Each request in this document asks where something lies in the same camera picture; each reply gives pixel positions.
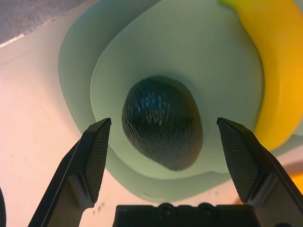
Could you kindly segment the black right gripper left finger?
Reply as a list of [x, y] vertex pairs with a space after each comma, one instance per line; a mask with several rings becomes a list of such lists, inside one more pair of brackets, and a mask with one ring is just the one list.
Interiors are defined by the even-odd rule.
[[63, 157], [30, 223], [31, 227], [77, 227], [93, 208], [106, 166], [111, 119], [90, 125]]

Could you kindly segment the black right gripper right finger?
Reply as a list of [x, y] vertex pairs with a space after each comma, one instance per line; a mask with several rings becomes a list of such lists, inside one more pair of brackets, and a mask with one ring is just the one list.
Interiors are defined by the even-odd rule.
[[303, 195], [279, 161], [243, 125], [218, 118], [225, 161], [240, 200], [263, 227], [301, 227]]

